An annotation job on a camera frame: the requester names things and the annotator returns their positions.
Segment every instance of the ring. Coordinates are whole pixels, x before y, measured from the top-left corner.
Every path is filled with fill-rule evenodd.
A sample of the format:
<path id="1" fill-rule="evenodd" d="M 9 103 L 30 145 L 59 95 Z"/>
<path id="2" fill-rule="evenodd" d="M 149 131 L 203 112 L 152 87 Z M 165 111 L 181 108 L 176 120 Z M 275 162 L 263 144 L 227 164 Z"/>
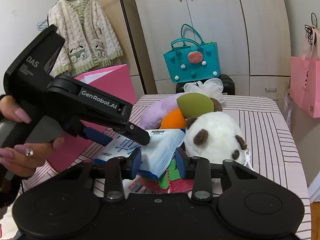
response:
<path id="1" fill-rule="evenodd" d="M 27 148 L 27 149 L 26 149 L 26 156 L 27 156 L 27 157 L 32 157 L 32 156 L 33 156 L 33 150 L 30 149 L 30 148 Z"/>

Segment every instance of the plush eye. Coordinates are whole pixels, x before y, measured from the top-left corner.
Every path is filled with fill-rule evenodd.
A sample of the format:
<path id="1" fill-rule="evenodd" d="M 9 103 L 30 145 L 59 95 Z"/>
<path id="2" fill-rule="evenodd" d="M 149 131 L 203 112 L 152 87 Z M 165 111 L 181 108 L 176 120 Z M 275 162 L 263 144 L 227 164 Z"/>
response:
<path id="1" fill-rule="evenodd" d="M 235 151 L 233 152 L 233 154 L 232 154 L 232 158 L 233 158 L 234 160 L 238 159 L 239 156 L 240 156 L 240 152 L 239 152 L 238 150 L 235 150 Z"/>

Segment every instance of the black bag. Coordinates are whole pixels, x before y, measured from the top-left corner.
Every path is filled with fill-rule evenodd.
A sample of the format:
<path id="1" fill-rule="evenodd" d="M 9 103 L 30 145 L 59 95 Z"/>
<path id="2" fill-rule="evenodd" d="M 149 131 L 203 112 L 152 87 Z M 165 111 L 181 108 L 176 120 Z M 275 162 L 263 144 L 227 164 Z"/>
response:
<path id="1" fill-rule="evenodd" d="M 225 74 L 221 74 L 218 77 L 222 83 L 223 83 L 223 92 L 222 93 L 226 93 L 227 95 L 232 95 L 234 96 L 236 94 L 236 87 L 235 87 L 235 83 L 233 82 L 233 80 Z M 206 82 L 207 79 L 203 79 L 200 80 L 202 83 Z M 187 82 L 184 83 L 178 83 L 176 86 L 176 94 L 178 93 L 183 93 L 183 86 L 186 84 Z"/>

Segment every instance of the white plush toy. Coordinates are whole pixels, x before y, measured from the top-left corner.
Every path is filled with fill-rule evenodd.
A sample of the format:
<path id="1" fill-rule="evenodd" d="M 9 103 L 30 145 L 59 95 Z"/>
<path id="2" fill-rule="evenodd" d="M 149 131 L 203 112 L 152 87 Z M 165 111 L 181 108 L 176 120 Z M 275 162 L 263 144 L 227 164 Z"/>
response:
<path id="1" fill-rule="evenodd" d="M 247 165 L 250 158 L 246 157 L 250 152 L 239 126 L 232 117 L 223 112 L 212 112 L 187 119 L 184 143 L 188 156 L 201 156 L 207 158 L 210 163 L 222 163 L 225 159 L 233 159 Z"/>

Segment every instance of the mattress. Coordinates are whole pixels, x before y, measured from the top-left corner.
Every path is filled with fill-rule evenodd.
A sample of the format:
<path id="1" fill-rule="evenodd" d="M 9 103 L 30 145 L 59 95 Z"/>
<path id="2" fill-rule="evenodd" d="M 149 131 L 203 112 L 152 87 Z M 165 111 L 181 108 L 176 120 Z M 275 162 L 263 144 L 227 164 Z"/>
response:
<path id="1" fill-rule="evenodd" d="M 133 106 L 130 121 L 138 124 L 142 111 L 156 101 L 170 95 L 143 95 L 138 97 Z M 300 197 L 305 206 L 305 215 L 297 231 L 302 240 L 311 239 L 311 213 L 306 179 L 298 150 L 286 122 L 277 106 L 269 98 L 225 96 L 222 104 L 223 112 L 229 114 L 240 126 L 248 148 L 252 153 L 251 164 L 254 170 L 268 179 L 291 190 Z M 116 133 L 107 129 L 105 133 L 114 136 Z M 102 145 L 92 143 L 72 164 L 92 159 Z M 56 175 L 57 172 L 48 164 L 38 168 L 36 173 L 26 181 L 25 187 L 31 188 L 42 181 Z M 222 193 L 219 179 L 213 179 L 213 194 Z M 95 184 L 95 194 L 103 195 L 104 180 Z M 147 193 L 139 178 L 125 181 L 124 188 L 128 192 Z"/>

